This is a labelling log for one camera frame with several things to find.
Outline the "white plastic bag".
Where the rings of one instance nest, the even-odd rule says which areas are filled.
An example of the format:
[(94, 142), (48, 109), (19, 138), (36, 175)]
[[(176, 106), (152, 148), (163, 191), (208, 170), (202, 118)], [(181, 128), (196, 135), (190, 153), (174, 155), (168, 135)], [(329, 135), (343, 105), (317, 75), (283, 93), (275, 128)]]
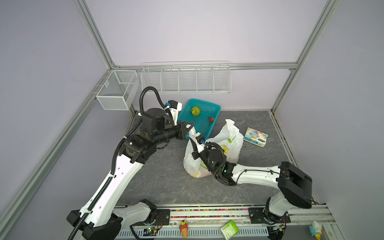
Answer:
[[(219, 145), (226, 156), (226, 160), (229, 163), (236, 164), (239, 160), (241, 148), (243, 147), (244, 136), (240, 133), (239, 128), (235, 126), (233, 120), (226, 119), (226, 124), (222, 127), (220, 132), (215, 137), (207, 139), (207, 143), (215, 143)], [(212, 174), (208, 170), (208, 164), (212, 163), (208, 160), (209, 151), (213, 150), (216, 152), (217, 148), (210, 146), (207, 150), (203, 149), (199, 154), (199, 157), (194, 159), (193, 153), (197, 147), (198, 145), (194, 145), (192, 141), (188, 141), (183, 165), (187, 173), (192, 177), (204, 178)]]

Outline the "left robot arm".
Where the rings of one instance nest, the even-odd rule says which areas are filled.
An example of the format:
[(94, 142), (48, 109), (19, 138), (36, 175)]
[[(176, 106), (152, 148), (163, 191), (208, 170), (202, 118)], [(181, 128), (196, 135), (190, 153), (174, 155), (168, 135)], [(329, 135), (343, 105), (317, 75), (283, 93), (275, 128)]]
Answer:
[(192, 123), (179, 121), (182, 104), (177, 101), (163, 103), (155, 87), (143, 89), (139, 98), (138, 122), (116, 147), (111, 170), (91, 199), (80, 209), (71, 211), (67, 221), (73, 226), (69, 239), (82, 231), (85, 240), (113, 240), (121, 229), (137, 223), (153, 224), (159, 219), (157, 206), (148, 200), (116, 210), (117, 201), (129, 182), (145, 165), (159, 144), (171, 140), (185, 140)]

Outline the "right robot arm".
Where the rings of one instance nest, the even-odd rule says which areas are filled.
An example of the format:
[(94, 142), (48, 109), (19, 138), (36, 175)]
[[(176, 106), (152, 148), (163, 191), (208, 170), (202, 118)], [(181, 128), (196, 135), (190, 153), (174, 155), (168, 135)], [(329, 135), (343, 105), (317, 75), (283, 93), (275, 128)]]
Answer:
[(312, 178), (289, 162), (273, 167), (249, 167), (230, 163), (224, 150), (213, 142), (198, 136), (190, 140), (195, 160), (202, 160), (208, 171), (226, 186), (254, 184), (278, 189), (279, 192), (267, 199), (263, 208), (249, 210), (254, 224), (274, 225), (290, 223), (288, 211), (293, 208), (312, 207)]

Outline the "fake green fruit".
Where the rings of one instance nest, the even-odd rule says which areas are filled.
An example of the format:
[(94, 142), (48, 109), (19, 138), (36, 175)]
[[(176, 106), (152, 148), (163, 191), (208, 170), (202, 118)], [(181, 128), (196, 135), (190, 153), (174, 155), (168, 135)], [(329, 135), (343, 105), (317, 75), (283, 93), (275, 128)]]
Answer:
[(193, 116), (198, 116), (198, 115), (200, 115), (201, 110), (200, 110), (199, 107), (194, 106), (194, 107), (191, 108), (191, 113), (192, 113)]

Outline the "teal plastic basket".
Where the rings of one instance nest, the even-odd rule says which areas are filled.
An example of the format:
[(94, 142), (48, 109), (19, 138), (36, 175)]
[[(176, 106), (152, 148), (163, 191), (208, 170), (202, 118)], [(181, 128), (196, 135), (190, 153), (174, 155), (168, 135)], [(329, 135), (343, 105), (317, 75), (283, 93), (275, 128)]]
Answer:
[[(201, 113), (198, 116), (193, 116), (191, 113), (191, 108), (197, 106), (200, 108)], [(190, 99), (186, 106), (183, 107), (182, 111), (179, 114), (178, 120), (193, 123), (196, 129), (196, 132), (204, 135), (208, 139), (211, 135), (211, 132), (214, 128), (217, 118), (221, 112), (221, 107), (219, 105), (206, 102), (203, 100)], [(214, 122), (210, 122), (209, 118), (214, 117)]]

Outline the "colourful tissue pack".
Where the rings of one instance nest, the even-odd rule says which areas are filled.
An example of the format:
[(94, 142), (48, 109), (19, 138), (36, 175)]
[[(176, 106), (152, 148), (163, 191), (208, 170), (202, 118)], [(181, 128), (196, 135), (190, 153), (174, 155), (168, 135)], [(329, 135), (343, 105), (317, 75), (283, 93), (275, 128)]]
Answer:
[(262, 133), (253, 128), (248, 128), (244, 136), (244, 141), (263, 148), (266, 145), (268, 134)]

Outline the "toy ice cream cone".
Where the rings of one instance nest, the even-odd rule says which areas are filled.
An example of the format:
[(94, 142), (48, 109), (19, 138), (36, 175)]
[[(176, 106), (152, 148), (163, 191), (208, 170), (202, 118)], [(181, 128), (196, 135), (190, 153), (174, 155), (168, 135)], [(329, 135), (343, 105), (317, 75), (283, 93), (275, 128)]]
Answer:
[(182, 220), (181, 226), (180, 226), (180, 232), (184, 239), (188, 238), (188, 230), (189, 228), (188, 228), (187, 220)]

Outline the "green white box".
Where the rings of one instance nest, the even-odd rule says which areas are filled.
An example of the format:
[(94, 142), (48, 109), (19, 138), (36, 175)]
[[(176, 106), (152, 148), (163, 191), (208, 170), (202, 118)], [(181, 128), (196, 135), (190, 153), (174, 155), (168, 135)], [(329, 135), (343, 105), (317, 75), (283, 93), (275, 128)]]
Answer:
[(226, 223), (223, 227), (220, 228), (220, 231), (223, 234), (225, 240), (231, 239), (240, 232), (234, 221)]

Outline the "blue toy ice cream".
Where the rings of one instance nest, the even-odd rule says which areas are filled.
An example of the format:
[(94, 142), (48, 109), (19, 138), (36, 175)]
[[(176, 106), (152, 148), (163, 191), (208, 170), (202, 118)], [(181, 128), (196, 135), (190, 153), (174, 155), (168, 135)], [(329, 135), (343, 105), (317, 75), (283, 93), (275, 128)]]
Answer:
[(312, 224), (309, 226), (309, 231), (312, 236), (314, 236), (317, 240), (321, 240), (323, 227), (321, 224), (319, 224), (316, 221), (313, 221)]

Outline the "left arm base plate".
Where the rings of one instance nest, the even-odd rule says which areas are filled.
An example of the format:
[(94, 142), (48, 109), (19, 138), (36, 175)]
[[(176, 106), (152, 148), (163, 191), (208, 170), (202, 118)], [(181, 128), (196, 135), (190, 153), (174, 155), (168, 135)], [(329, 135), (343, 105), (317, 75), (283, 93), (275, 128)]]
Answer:
[(168, 226), (171, 219), (170, 213), (170, 209), (156, 209), (146, 220), (138, 222), (134, 226)]

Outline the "white mesh wall basket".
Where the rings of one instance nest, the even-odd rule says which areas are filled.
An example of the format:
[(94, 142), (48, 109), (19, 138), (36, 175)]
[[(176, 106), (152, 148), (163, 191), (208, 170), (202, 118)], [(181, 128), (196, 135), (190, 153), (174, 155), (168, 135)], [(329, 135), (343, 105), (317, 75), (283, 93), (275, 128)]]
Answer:
[(139, 85), (136, 71), (112, 70), (96, 97), (104, 110), (129, 111)]

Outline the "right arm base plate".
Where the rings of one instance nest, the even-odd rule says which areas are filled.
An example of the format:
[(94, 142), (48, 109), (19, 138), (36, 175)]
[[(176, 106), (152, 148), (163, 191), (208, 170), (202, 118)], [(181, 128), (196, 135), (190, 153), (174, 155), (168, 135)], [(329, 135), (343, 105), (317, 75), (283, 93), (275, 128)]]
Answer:
[(266, 213), (265, 208), (262, 207), (249, 208), (248, 211), (252, 224), (275, 225), (291, 223), (291, 219), (288, 212), (284, 213), (283, 216), (279, 217), (269, 212)]

